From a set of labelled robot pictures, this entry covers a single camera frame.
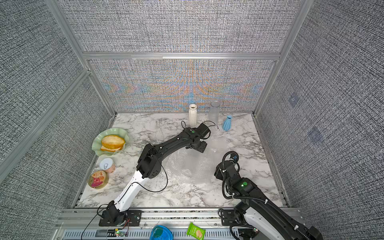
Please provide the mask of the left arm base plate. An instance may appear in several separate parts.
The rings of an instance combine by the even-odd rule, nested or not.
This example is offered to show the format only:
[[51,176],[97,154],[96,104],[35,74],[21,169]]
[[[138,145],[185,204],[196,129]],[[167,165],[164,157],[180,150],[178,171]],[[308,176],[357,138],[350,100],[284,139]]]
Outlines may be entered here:
[[118,210],[113,211],[111,209],[104,210],[101,214],[99,227],[138,227],[140,225],[141,217],[142,211],[140,210],[128,210],[123,212]]

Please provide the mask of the blue ribbed glass vase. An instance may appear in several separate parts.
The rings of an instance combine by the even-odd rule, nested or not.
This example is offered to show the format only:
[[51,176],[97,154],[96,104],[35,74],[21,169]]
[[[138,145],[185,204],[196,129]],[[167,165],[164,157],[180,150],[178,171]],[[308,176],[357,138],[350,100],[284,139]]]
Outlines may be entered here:
[[223,126],[222,126],[224,131],[228,132],[231,129],[232,119],[233,119],[233,116],[231,116],[231,115],[228,115],[226,117],[225,121],[223,122]]

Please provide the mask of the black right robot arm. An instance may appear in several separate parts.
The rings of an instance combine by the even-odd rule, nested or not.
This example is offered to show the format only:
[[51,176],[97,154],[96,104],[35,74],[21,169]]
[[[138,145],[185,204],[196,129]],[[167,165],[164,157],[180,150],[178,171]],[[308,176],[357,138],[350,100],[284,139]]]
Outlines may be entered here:
[[239,155],[224,154],[214,176],[222,181],[222,194],[227,200],[240,200],[234,207],[230,227],[256,228],[270,240],[322,240],[315,227],[306,227],[275,205],[250,179],[240,175]]

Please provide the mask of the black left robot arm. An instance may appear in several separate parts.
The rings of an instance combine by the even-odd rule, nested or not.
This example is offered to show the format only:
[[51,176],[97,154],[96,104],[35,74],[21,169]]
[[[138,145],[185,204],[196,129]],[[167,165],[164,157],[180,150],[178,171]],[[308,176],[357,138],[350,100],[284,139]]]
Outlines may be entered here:
[[175,137],[158,145],[147,144],[138,160],[136,171],[121,194],[109,202],[102,213],[100,227],[117,227],[128,222],[133,222],[129,216],[129,208],[137,194],[141,190],[158,193],[161,190],[149,190],[144,187],[148,180],[155,178],[164,168],[162,161],[174,152],[185,148],[203,153],[207,147],[207,140],[211,136],[211,130],[204,123],[197,128],[186,127]]

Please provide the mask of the white ribbed ceramic vase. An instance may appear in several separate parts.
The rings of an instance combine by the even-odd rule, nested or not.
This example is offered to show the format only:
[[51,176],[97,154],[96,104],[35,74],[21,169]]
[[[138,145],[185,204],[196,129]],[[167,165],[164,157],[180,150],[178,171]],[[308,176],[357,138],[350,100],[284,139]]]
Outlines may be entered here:
[[191,104],[189,106],[189,124],[191,127],[195,127],[197,125],[197,105]]

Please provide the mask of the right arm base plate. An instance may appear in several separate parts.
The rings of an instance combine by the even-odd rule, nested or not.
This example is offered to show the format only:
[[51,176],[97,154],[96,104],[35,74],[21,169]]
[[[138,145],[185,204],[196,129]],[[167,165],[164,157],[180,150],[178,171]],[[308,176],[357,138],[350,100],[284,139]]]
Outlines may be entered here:
[[222,209],[218,210],[218,215],[221,219],[223,226],[231,226],[235,224],[240,224],[240,213],[235,209]]

